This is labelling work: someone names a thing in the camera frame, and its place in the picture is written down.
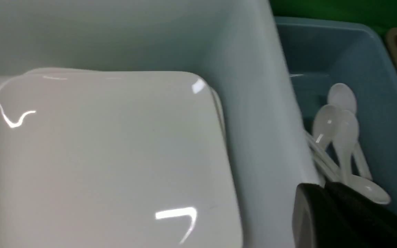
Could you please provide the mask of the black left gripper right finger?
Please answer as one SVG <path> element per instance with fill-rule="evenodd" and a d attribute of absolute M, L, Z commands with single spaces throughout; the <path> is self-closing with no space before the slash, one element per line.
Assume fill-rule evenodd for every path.
<path fill-rule="evenodd" d="M 324 189 L 339 212 L 371 248 L 397 248 L 397 215 L 356 190 L 328 182 Z"/>

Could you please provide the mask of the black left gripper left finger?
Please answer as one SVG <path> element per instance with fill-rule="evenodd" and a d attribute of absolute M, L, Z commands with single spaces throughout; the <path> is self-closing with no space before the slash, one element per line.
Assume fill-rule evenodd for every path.
<path fill-rule="evenodd" d="M 354 248 L 357 235 L 323 187 L 301 183 L 292 215 L 296 248 Z"/>

